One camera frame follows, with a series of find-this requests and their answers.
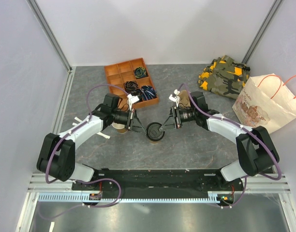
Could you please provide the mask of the black plastic cup lid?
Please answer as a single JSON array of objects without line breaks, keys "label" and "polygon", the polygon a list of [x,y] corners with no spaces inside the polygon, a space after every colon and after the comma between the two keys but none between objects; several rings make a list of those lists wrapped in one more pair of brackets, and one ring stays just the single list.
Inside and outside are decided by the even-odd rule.
[{"label": "black plastic cup lid", "polygon": [[162,139],[164,137],[165,132],[159,132],[159,128],[161,123],[159,122],[151,122],[147,125],[147,133],[146,136],[148,139]]}]

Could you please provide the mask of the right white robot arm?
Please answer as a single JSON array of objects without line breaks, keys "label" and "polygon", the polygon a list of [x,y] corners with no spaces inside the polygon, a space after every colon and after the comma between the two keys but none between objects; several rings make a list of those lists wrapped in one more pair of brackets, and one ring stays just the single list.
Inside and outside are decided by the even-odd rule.
[{"label": "right white robot arm", "polygon": [[160,133],[179,129],[183,123],[194,121],[197,126],[217,133],[237,146],[238,159],[222,168],[215,177],[215,186],[226,190],[238,178],[263,174],[277,166],[280,158],[266,128],[252,128],[236,123],[218,111],[210,110],[204,94],[200,91],[189,93],[190,106],[179,106],[178,92],[170,96],[176,105],[170,109],[168,119],[158,127]]}]

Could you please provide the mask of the brown paper cup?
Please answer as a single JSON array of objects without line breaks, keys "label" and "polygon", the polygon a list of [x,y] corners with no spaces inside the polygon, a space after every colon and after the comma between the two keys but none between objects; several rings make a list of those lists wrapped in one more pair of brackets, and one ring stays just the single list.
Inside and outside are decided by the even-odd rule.
[{"label": "brown paper cup", "polygon": [[161,141],[161,139],[149,139],[149,142],[152,143],[152,144],[157,144]]},{"label": "brown paper cup", "polygon": [[128,129],[125,128],[125,125],[123,125],[123,124],[119,124],[119,123],[115,123],[115,122],[113,122],[113,123],[111,124],[111,126],[112,126],[114,129],[116,129],[116,131],[117,131],[118,133],[121,133],[121,134],[124,134],[124,133],[126,133],[126,132],[128,131]]}]

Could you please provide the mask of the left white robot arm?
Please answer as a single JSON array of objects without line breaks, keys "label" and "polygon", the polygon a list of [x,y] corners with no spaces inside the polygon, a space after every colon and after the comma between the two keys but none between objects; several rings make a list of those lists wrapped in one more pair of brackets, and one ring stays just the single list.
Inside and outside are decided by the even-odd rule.
[{"label": "left white robot arm", "polygon": [[145,134],[146,128],[131,106],[128,111],[118,108],[120,97],[108,93],[83,121],[60,134],[49,133],[37,161],[37,170],[45,174],[46,183],[54,181],[79,180],[89,189],[99,186],[99,178],[93,168],[75,162],[76,150],[91,136],[94,136],[112,123],[122,125],[124,129]]}]

